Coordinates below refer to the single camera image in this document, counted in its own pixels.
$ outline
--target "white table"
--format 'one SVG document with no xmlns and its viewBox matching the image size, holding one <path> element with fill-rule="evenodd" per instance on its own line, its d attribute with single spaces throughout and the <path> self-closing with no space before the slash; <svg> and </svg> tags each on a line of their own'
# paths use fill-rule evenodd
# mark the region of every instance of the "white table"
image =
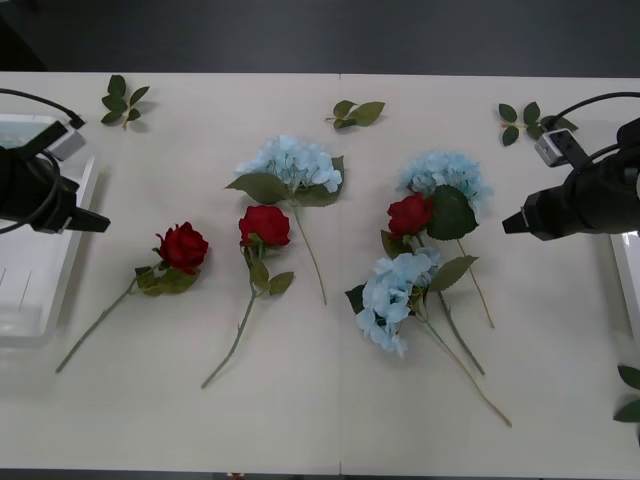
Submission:
<svg viewBox="0 0 640 480">
<path fill-rule="evenodd" d="M 106 234 L 84 237 L 54 338 L 40 350 L 0 351 L 1 468 L 640 476 L 634 427 L 611 419 L 628 393 L 616 364 L 637 357 L 609 240 L 504 235 L 503 218 L 568 172 L 546 168 L 527 138 L 503 148 L 494 114 L 498 102 L 532 100 L 553 113 L 598 93 L 638 90 L 640 81 L 131 74 L 132 86 L 151 85 L 153 104 L 123 132 L 98 122 L 108 77 L 0 74 L 3 87 L 89 120 L 82 133 L 105 162 L 94 208 L 113 221 Z M 388 106 L 374 127 L 337 134 L 323 118 L 343 98 Z M 1 98 L 0 110 L 49 112 L 13 98 Z M 572 119 L 585 147 L 596 149 L 637 111 L 622 100 Z M 223 187 L 236 163 L 279 133 L 345 155 L 343 198 L 303 219 L 329 305 L 294 229 L 271 269 L 293 269 L 296 281 L 283 298 L 260 301 L 229 368 L 201 391 L 248 300 L 237 221 L 249 201 Z M 342 293 L 383 255 L 378 232 L 401 198 L 397 173 L 429 148 L 472 155 L 496 189 L 489 218 L 464 240 L 481 257 L 475 271 L 496 330 L 469 279 L 448 297 L 487 370 L 482 384 L 513 429 L 419 328 L 407 329 L 404 362 L 370 344 Z M 154 234 L 186 220 L 212 246 L 197 287 L 176 298 L 128 299 L 56 376 L 133 267 L 155 260 Z M 455 244 L 441 247 L 456 254 Z"/>
</svg>

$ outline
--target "flower stem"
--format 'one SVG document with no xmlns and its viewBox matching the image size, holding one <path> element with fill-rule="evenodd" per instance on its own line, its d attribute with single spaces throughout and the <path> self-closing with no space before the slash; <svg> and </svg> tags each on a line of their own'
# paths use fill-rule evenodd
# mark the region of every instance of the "flower stem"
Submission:
<svg viewBox="0 0 640 480">
<path fill-rule="evenodd" d="M 462 255 L 466 255 L 464 248 L 462 248 L 462 243 L 460 242 L 459 239 L 457 240 L 457 242 L 458 242 L 458 246 L 460 247 L 460 251 L 462 252 Z M 491 314 L 489 313 L 489 307 L 487 307 L 487 302 L 484 299 L 484 295 L 482 295 L 482 290 L 480 290 L 480 286 L 478 285 L 476 276 L 473 274 L 473 270 L 471 269 L 471 267 L 469 267 L 469 273 L 471 274 L 471 279 L 473 280 L 473 283 L 475 284 L 476 289 L 480 294 L 480 298 L 482 299 L 482 304 L 484 305 L 484 311 L 487 312 L 487 318 L 489 319 L 489 324 L 491 325 L 491 328 L 496 328 L 495 324 L 493 323 L 493 318 L 491 318 Z"/>
<path fill-rule="evenodd" d="M 491 403 L 491 400 L 489 400 L 489 398 L 482 391 L 482 389 L 480 388 L 480 385 L 478 385 L 478 382 L 473 377 L 471 372 L 467 369 L 467 367 L 464 366 L 464 363 L 462 363 L 462 361 L 458 358 L 458 356 L 455 353 L 453 353 L 453 350 L 451 350 L 449 348 L 449 345 L 446 344 L 446 342 L 442 339 L 442 337 L 436 331 L 436 329 L 433 328 L 433 326 L 429 322 L 426 322 L 426 321 L 422 320 L 422 323 L 424 323 L 429 328 L 429 330 L 431 330 L 431 333 L 433 333 L 433 335 L 438 339 L 438 341 L 444 347 L 444 349 L 449 353 L 449 355 L 451 355 L 453 357 L 453 359 L 456 361 L 456 363 L 458 365 L 460 365 L 462 370 L 464 370 L 464 373 L 466 373 L 467 377 L 469 377 L 471 379 L 471 381 L 473 382 L 474 386 L 478 390 L 478 393 L 483 398 L 483 400 L 487 403 L 487 405 L 489 405 L 489 407 L 504 421 L 504 423 L 506 423 L 509 427 L 512 427 L 513 425 L 511 424 L 511 421 L 507 418 L 507 416 L 504 413 L 502 413 L 500 411 L 500 409 L 498 407 L 496 407 L 493 403 Z"/>
<path fill-rule="evenodd" d="M 222 370 L 222 368 L 227 364 L 227 362 L 231 359 L 231 356 L 233 355 L 233 353 L 236 351 L 236 348 L 238 347 L 238 343 L 240 343 L 240 337 L 242 336 L 242 332 L 244 332 L 244 327 L 247 326 L 247 320 L 249 319 L 249 313 L 251 313 L 251 307 L 253 307 L 253 302 L 255 302 L 256 298 L 258 297 L 258 294 L 255 288 L 253 288 L 253 285 L 251 283 L 249 283 L 249 285 L 251 285 L 251 300 L 249 300 L 249 305 L 247 305 L 247 310 L 244 312 L 244 318 L 242 319 L 242 323 L 238 326 L 238 334 L 236 335 L 236 339 L 233 342 L 233 345 L 231 346 L 231 350 L 229 350 L 229 353 L 227 354 L 225 359 L 220 363 L 220 365 L 218 365 L 218 367 L 213 371 L 213 373 L 209 375 L 207 379 L 204 381 L 204 383 L 200 386 L 200 388 L 202 389 L 207 388 L 207 385 L 211 383 L 211 381 L 215 378 L 218 372 Z"/>
<path fill-rule="evenodd" d="M 442 308 L 444 310 L 445 316 L 447 317 L 447 321 L 449 322 L 449 325 L 451 326 L 451 330 L 453 330 L 453 334 L 456 336 L 456 338 L 460 342 L 460 345 L 462 345 L 462 348 L 466 352 L 466 354 L 469 355 L 469 358 L 471 359 L 473 364 L 476 366 L 478 371 L 482 375 L 484 375 L 484 370 L 483 370 L 482 366 L 480 365 L 480 362 L 478 362 L 478 360 L 476 360 L 476 357 L 473 356 L 473 353 L 471 353 L 471 349 L 465 343 L 465 341 L 462 339 L 462 335 L 460 335 L 460 332 L 458 331 L 458 328 L 456 327 L 456 324 L 453 322 L 453 317 L 451 316 L 451 308 L 449 307 L 449 305 L 447 305 L 447 302 L 444 301 L 444 296 L 442 295 L 442 292 L 438 292 L 438 298 L 440 298 L 440 303 L 442 304 Z"/>
<path fill-rule="evenodd" d="M 318 262 L 316 262 L 316 257 L 313 255 L 313 250 L 311 250 L 311 245 L 309 245 L 309 240 L 307 240 L 307 236 L 304 233 L 304 229 L 302 228 L 302 223 L 300 222 L 300 213 L 298 212 L 298 207 L 292 205 L 293 213 L 296 217 L 296 222 L 298 223 L 298 227 L 300 228 L 300 232 L 302 232 L 302 238 L 304 238 L 304 242 L 307 244 L 307 248 L 309 249 L 309 253 L 311 254 L 311 260 L 313 260 L 313 264 L 316 267 L 316 273 L 318 274 L 318 280 L 320 281 L 320 290 L 322 290 L 322 300 L 324 304 L 327 304 L 327 294 L 324 291 L 324 283 L 322 282 L 322 275 L 320 275 L 320 268 L 318 267 Z"/>
<path fill-rule="evenodd" d="M 89 327 L 89 329 L 88 329 L 86 332 L 84 332 L 84 335 L 82 335 L 82 337 L 80 337 L 80 340 L 78 340 L 78 341 L 76 342 L 76 344 L 73 346 L 73 348 L 71 349 L 71 351 L 70 351 L 69 353 L 67 353 L 67 356 L 66 356 L 66 357 L 64 357 L 64 360 L 62 360 L 62 363 L 58 366 L 58 368 L 56 368 L 56 373 L 60 373 L 60 372 L 62 371 L 62 369 L 65 367 L 65 365 L 66 365 L 67 363 L 69 363 L 69 360 L 71 360 L 71 357 L 73 357 L 73 355 L 76 353 L 76 351 L 80 348 L 80 346 L 82 345 L 82 343 L 83 343 L 83 342 L 84 342 L 84 341 L 89 337 L 89 335 L 91 335 L 91 334 L 93 333 L 93 331 L 94 331 L 96 328 L 98 328 L 98 325 L 100 325 L 100 324 L 102 323 L 102 321 L 103 321 L 105 318 L 107 318 L 107 316 L 108 316 L 111 312 L 113 312 L 113 310 L 114 310 L 118 305 L 120 305 L 120 303 L 122 302 L 122 300 L 124 300 L 124 299 L 127 297 L 127 295 L 129 295 L 129 294 L 133 291 L 133 287 L 134 287 L 134 286 L 135 286 L 135 284 L 136 284 L 136 280 L 137 280 L 137 277 L 133 279 L 133 281 L 132 281 L 132 282 L 131 282 L 131 284 L 129 285 L 129 288 L 127 288 L 127 289 L 125 290 L 125 292 L 124 292 L 122 295 L 120 295 L 120 296 L 118 297 L 118 299 L 117 299 L 115 302 L 113 302 L 109 308 L 107 308 L 104 312 L 102 312 L 102 315 L 100 315 L 100 316 L 98 317 L 98 320 L 96 320 L 96 321 L 93 323 L 93 325 L 91 325 L 91 326 Z"/>
</svg>

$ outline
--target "white container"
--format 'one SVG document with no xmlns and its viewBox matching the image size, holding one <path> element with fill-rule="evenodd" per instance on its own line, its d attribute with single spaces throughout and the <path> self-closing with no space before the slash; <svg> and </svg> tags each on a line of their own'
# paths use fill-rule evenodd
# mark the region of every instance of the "white container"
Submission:
<svg viewBox="0 0 640 480">
<path fill-rule="evenodd" d="M 63 119 L 1 115 L 0 145 L 15 147 L 59 121 L 68 133 L 49 150 L 60 173 L 80 185 L 77 204 L 89 208 L 98 169 L 84 138 Z M 0 220 L 0 228 L 11 222 Z M 81 232 L 36 233 L 30 226 L 0 235 L 0 347 L 39 346 L 55 327 Z"/>
</svg>

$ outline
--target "blue hydrangea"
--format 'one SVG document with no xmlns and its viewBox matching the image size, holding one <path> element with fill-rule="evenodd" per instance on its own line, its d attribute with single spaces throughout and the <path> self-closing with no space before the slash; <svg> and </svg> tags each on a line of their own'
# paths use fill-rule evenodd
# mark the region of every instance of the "blue hydrangea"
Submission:
<svg viewBox="0 0 640 480">
<path fill-rule="evenodd" d="M 342 174 L 333 168 L 324 145 L 309 145 L 289 135 L 267 140 L 256 158 L 241 163 L 235 170 L 237 177 L 247 173 L 272 173 L 291 191 L 300 186 L 323 185 L 334 193 L 342 183 Z"/>
<path fill-rule="evenodd" d="M 356 315 L 364 336 L 387 352 L 397 352 L 403 357 L 407 342 L 398 331 L 411 312 L 409 296 L 415 286 L 426 287 L 431 283 L 439 262 L 440 252 L 433 248 L 403 253 L 394 260 L 379 259 L 362 291 L 364 309 Z"/>
<path fill-rule="evenodd" d="M 480 223 L 487 199 L 493 189 L 487 185 L 480 166 L 456 152 L 430 150 L 407 165 L 400 174 L 400 188 L 428 196 L 439 185 L 460 190 L 469 200 L 476 222 Z"/>
</svg>

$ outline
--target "green leaf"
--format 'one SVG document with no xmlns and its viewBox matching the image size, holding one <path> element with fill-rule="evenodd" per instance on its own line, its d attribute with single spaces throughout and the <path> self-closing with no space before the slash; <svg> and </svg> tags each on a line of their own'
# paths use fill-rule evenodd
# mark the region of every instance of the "green leaf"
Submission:
<svg viewBox="0 0 640 480">
<path fill-rule="evenodd" d="M 282 295 L 293 281 L 293 272 L 284 272 L 271 279 L 269 295 Z"/>
<path fill-rule="evenodd" d="M 127 93 L 127 82 L 124 81 L 124 77 L 122 75 L 112 75 L 107 92 L 109 92 L 109 95 L 124 97 L 124 94 Z"/>
<path fill-rule="evenodd" d="M 450 185 L 436 187 L 433 214 L 427 234 L 436 240 L 455 240 L 472 232 L 478 224 L 464 194 Z"/>
<path fill-rule="evenodd" d="M 357 125 L 368 127 L 378 119 L 383 109 L 384 102 L 363 103 L 351 112 L 347 119 L 354 119 Z"/>
<path fill-rule="evenodd" d="M 625 405 L 618 413 L 615 414 L 613 419 L 616 422 L 623 423 L 636 423 L 640 422 L 640 400 L 634 400 L 633 402 Z"/>
<path fill-rule="evenodd" d="M 442 265 L 436 274 L 431 279 L 431 285 L 429 285 L 430 292 L 441 292 L 451 287 L 454 283 L 462 278 L 471 264 L 475 262 L 478 257 L 472 257 L 466 255 L 464 257 L 454 258 Z"/>
<path fill-rule="evenodd" d="M 349 118 L 346 120 L 343 120 L 342 118 L 336 118 L 336 120 L 333 122 L 333 128 L 335 128 L 336 130 L 340 130 L 341 128 L 351 127 L 356 123 L 357 122 L 353 118 Z"/>
<path fill-rule="evenodd" d="M 348 292 L 344 292 L 349 299 L 349 303 L 351 303 L 353 313 L 355 313 L 356 315 L 364 310 L 364 305 L 362 303 L 362 291 L 364 290 L 364 285 L 365 284 L 358 285 L 354 289 L 349 290 Z"/>
<path fill-rule="evenodd" d="M 338 170 L 340 175 L 342 175 L 342 183 L 338 185 L 338 190 L 330 193 L 323 185 L 298 188 L 295 193 L 295 198 L 303 207 L 326 207 L 338 200 L 340 192 L 342 192 L 342 186 L 344 185 L 344 156 L 333 158 L 331 161 L 333 162 L 333 168 Z"/>
<path fill-rule="evenodd" d="M 354 105 L 355 103 L 350 102 L 349 100 L 342 100 L 341 102 L 336 103 L 336 106 L 333 107 L 333 114 L 336 118 L 344 118 L 349 114 L 349 111 Z"/>
<path fill-rule="evenodd" d="M 102 120 L 100 120 L 100 122 L 106 125 L 108 123 L 113 123 L 116 120 L 119 120 L 120 117 L 122 117 L 122 112 L 109 112 L 104 117 L 102 117 Z"/>
<path fill-rule="evenodd" d="M 195 275 L 189 275 L 174 268 L 167 270 L 162 277 L 158 278 L 158 286 L 162 293 L 179 294 L 189 290 L 200 276 L 199 269 L 194 268 L 193 270 L 196 272 Z"/>
<path fill-rule="evenodd" d="M 538 124 L 529 125 L 527 127 L 527 135 L 534 140 L 538 140 L 542 136 L 542 129 Z"/>
<path fill-rule="evenodd" d="M 262 205 L 273 205 L 285 200 L 288 195 L 287 187 L 270 173 L 247 173 L 236 178 L 227 188 L 245 192 Z"/>
<path fill-rule="evenodd" d="M 513 123 L 518 119 L 518 114 L 516 113 L 516 109 L 511 105 L 507 105 L 506 103 L 501 103 L 498 105 L 498 112 L 503 120 Z"/>
<path fill-rule="evenodd" d="M 529 105 L 524 107 L 523 118 L 526 125 L 536 124 L 540 118 L 540 107 L 536 102 L 531 102 Z"/>
<path fill-rule="evenodd" d="M 389 258 L 396 258 L 401 253 L 411 253 L 413 249 L 410 245 L 407 245 L 399 238 L 393 238 L 393 234 L 380 230 L 380 236 L 382 238 L 382 246 L 384 251 L 387 252 Z"/>
<path fill-rule="evenodd" d="M 520 136 L 520 130 L 518 130 L 513 125 L 504 129 L 504 133 L 502 134 L 502 145 L 508 147 L 512 143 L 514 143 L 518 137 Z"/>
<path fill-rule="evenodd" d="M 131 95 L 131 98 L 129 99 L 129 105 L 133 106 L 138 103 L 138 101 L 140 101 L 140 99 L 144 97 L 144 94 L 149 91 L 149 88 L 150 87 L 141 87 L 133 92 L 133 95 Z"/>
<path fill-rule="evenodd" d="M 630 387 L 640 390 L 640 370 L 626 365 L 618 365 L 620 378 Z"/>
<path fill-rule="evenodd" d="M 269 270 L 259 258 L 254 259 L 251 267 L 251 282 L 263 290 L 269 290 Z"/>
<path fill-rule="evenodd" d="M 102 97 L 102 103 L 112 112 L 122 113 L 127 109 L 127 102 L 124 101 L 124 98 L 116 95 L 107 95 L 106 97 Z"/>
<path fill-rule="evenodd" d="M 129 110 L 129 116 L 127 117 L 127 122 L 132 122 L 133 120 L 137 120 L 141 117 L 140 111 L 137 108 L 132 108 Z"/>
</svg>

